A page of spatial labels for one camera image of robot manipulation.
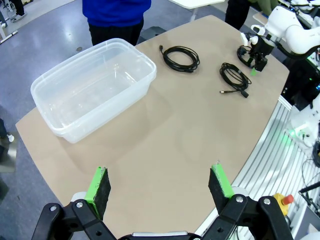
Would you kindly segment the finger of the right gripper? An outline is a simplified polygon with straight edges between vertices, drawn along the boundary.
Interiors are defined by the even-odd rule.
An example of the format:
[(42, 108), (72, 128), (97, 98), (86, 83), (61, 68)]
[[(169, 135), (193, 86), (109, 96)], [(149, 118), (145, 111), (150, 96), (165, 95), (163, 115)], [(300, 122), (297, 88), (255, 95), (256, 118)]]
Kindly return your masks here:
[(258, 55), (255, 59), (254, 68), (258, 72), (262, 72), (267, 65), (268, 59), (263, 55)]
[(249, 68), (251, 69), (250, 75), (251, 76), (256, 76), (257, 75), (257, 70), (256, 70), (256, 60), (257, 60), (257, 54), (253, 53), (249, 55), (249, 58), (247, 60), (247, 64)]

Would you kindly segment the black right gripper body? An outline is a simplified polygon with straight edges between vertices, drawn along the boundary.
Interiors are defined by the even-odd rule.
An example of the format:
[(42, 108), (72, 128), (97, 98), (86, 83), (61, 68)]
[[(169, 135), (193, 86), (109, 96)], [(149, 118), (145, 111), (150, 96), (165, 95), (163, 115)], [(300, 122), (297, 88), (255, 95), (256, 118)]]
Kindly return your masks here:
[(275, 43), (261, 36), (253, 36), (250, 38), (251, 57), (265, 57), (269, 55), (275, 47)]

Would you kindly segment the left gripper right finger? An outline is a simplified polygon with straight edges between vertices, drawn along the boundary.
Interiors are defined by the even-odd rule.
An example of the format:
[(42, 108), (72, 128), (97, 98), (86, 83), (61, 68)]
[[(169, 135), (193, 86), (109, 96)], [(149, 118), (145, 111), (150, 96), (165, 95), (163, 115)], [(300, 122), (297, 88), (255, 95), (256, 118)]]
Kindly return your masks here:
[(254, 240), (294, 240), (277, 200), (234, 193), (221, 164), (210, 168), (208, 188), (218, 216), (200, 240), (228, 240), (237, 227), (247, 227)]

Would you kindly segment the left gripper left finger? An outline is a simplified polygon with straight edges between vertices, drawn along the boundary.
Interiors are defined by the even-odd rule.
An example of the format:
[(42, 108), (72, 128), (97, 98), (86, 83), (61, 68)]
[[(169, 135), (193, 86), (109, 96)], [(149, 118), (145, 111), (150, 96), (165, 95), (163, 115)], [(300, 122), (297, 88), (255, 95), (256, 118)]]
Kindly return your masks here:
[(84, 198), (43, 207), (31, 240), (71, 240), (75, 232), (85, 232), (89, 240), (117, 240), (103, 222), (110, 191), (108, 169), (98, 167)]

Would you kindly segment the bystander in black trousers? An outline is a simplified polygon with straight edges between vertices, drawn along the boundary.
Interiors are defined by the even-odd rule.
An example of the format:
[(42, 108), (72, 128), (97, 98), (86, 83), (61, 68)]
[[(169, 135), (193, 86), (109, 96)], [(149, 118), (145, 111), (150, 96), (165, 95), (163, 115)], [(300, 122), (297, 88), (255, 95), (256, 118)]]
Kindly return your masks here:
[(250, 6), (249, 0), (228, 0), (224, 22), (240, 30), (247, 19)]

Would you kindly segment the black control cabinet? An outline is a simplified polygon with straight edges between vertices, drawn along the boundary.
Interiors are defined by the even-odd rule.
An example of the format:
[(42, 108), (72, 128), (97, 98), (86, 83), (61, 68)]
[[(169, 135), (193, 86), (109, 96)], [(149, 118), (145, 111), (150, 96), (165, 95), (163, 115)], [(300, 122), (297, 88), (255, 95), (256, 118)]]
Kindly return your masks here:
[(281, 95), (298, 110), (303, 110), (320, 94), (320, 70), (307, 59), (283, 61), (289, 75)]

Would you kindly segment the yellow emergency stop button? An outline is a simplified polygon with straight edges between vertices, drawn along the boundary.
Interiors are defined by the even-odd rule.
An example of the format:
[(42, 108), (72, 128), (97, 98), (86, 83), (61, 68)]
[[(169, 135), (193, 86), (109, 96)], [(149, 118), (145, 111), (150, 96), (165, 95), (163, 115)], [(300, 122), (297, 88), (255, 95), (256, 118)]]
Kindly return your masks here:
[(291, 194), (284, 196), (281, 193), (275, 193), (273, 197), (276, 199), (283, 215), (287, 216), (289, 212), (289, 206), (294, 202), (294, 197)]

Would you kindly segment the white desk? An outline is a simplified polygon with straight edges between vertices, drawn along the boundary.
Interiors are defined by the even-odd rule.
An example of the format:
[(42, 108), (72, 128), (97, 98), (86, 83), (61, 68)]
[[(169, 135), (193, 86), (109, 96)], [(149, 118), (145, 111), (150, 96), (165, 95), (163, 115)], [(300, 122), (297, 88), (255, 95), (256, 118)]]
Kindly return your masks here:
[(223, 3), (225, 0), (169, 0), (170, 2), (192, 11), (190, 17), (190, 22), (193, 22), (196, 19), (199, 8)]

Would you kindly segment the clear plastic storage container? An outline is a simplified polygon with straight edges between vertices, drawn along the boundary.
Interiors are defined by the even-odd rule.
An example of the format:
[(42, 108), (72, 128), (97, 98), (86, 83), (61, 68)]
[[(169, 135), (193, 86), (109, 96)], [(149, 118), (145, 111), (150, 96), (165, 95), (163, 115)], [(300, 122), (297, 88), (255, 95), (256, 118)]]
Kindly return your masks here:
[(30, 92), (50, 130), (75, 144), (143, 98), (156, 76), (148, 56), (113, 38), (48, 70)]

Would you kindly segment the person in blue hoodie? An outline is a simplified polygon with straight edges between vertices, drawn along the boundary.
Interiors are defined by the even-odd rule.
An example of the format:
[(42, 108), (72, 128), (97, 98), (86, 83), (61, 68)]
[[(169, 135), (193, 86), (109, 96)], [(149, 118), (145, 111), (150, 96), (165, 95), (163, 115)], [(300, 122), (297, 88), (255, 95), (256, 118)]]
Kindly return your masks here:
[(92, 45), (119, 38), (135, 46), (152, 0), (82, 0)]

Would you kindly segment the bystander with grey shoes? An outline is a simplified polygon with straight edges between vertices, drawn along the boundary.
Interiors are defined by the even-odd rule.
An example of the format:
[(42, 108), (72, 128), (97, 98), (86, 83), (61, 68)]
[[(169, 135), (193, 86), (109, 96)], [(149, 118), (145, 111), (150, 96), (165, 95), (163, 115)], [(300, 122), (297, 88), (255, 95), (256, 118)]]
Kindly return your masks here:
[(16, 10), (15, 16), (11, 19), (11, 22), (15, 23), (23, 19), (27, 15), (27, 12), (25, 12), (24, 10), (24, 5), (22, 3), (22, 0), (10, 0), (10, 1), (13, 3)]

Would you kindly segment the aluminium slotted base frame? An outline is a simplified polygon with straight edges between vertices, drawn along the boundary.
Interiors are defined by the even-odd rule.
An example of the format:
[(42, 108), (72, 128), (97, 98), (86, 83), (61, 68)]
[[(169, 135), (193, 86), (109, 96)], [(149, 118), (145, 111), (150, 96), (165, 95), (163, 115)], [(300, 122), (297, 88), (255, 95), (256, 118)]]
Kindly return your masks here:
[(262, 196), (280, 193), (293, 195), (287, 222), (295, 240), (307, 235), (313, 208), (299, 190), (320, 180), (320, 168), (312, 161), (312, 148), (296, 140), (287, 122), (296, 112), (282, 96), (253, 151), (231, 184), (234, 193), (257, 201)]

